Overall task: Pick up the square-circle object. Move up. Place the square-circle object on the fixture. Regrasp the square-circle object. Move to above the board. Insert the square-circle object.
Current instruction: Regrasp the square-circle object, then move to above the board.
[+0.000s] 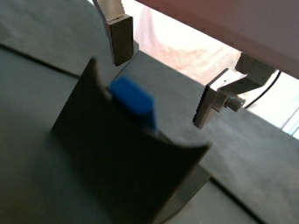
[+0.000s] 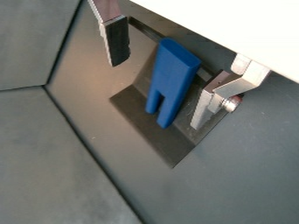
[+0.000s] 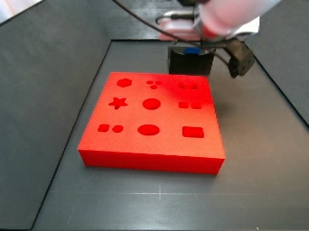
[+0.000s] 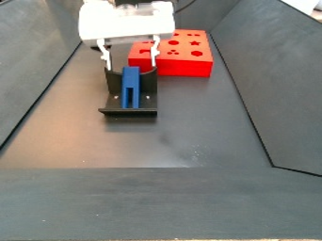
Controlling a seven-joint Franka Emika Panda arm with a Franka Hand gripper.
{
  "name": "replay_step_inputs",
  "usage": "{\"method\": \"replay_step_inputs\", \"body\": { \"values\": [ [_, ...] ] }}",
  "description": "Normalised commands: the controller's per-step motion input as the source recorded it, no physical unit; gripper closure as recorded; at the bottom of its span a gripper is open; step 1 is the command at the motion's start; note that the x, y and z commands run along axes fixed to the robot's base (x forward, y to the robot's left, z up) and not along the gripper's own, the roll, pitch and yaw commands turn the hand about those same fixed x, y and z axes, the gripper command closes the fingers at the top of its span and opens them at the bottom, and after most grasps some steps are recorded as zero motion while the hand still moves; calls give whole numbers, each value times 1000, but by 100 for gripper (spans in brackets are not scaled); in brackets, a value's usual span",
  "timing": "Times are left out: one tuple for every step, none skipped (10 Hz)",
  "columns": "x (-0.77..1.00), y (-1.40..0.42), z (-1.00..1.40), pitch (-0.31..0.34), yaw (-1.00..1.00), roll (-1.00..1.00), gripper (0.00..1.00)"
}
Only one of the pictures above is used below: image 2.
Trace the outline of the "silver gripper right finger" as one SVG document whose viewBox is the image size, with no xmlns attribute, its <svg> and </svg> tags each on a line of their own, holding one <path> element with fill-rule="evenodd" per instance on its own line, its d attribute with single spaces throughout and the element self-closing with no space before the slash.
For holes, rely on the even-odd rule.
<svg viewBox="0 0 299 224">
<path fill-rule="evenodd" d="M 222 71 L 201 92 L 191 126 L 198 130 L 221 109 L 230 113 L 241 104 L 239 94 L 259 87 L 271 70 L 242 54 L 238 54 L 231 73 Z"/>
</svg>

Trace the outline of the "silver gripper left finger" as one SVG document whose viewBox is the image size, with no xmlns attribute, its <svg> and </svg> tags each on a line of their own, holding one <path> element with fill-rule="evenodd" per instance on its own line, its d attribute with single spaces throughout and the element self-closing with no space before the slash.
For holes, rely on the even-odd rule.
<svg viewBox="0 0 299 224">
<path fill-rule="evenodd" d="M 120 12 L 118 0 L 88 0 L 104 39 L 107 59 L 112 67 L 130 57 L 128 18 Z"/>
</svg>

